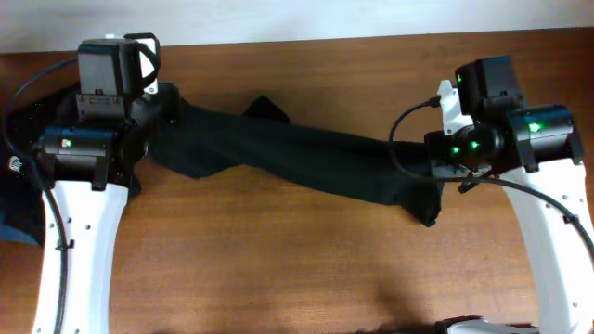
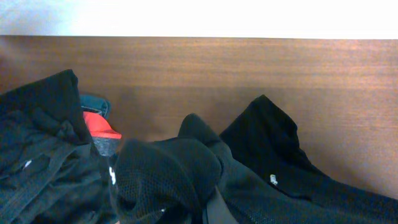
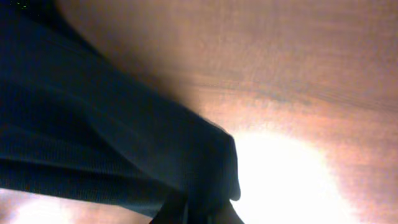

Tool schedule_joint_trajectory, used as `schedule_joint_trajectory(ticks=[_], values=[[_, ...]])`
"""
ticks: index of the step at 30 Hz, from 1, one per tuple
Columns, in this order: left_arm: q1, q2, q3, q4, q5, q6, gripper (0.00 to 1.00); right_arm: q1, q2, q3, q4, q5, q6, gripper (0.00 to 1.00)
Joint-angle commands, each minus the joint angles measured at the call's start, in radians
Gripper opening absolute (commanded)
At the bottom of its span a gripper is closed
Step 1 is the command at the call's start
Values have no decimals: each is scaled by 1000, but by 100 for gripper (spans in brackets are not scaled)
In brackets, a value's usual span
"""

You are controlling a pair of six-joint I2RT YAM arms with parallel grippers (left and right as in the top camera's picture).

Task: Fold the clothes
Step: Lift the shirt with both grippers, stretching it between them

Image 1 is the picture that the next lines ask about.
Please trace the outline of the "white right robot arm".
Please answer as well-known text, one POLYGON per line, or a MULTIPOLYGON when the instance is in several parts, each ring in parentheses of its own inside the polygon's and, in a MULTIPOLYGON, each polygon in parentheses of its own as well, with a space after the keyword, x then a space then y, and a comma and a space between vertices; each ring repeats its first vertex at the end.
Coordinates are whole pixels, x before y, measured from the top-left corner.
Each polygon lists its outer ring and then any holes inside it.
POLYGON ((519 223, 538 300, 529 333, 593 330, 593 226, 584 150, 572 112, 530 106, 508 57, 460 66, 444 80, 443 128, 428 133, 431 176, 503 187, 519 223))

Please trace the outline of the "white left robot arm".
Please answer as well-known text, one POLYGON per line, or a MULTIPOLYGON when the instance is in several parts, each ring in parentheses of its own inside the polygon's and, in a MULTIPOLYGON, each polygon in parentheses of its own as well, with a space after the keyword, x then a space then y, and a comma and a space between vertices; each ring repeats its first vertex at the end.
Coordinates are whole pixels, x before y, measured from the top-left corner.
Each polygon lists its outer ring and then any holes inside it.
POLYGON ((150 33, 107 35, 78 47, 79 84, 34 145, 45 210, 35 333, 106 333, 118 226, 134 166, 180 116, 161 83, 160 42, 150 33))

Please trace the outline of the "black polo shirt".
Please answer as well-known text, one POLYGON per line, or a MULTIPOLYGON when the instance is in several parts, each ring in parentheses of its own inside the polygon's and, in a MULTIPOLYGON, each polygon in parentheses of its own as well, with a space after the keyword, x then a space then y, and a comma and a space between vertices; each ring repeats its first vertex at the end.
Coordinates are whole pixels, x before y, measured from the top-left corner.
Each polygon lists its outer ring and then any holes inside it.
POLYGON ((198 179, 239 166, 265 170, 314 190, 387 206, 400 206, 421 224, 436 223, 443 187, 410 178, 389 156, 413 173, 430 172, 425 146, 292 124, 264 96, 240 115, 187 102, 182 118, 167 122, 148 148, 163 167, 198 179))

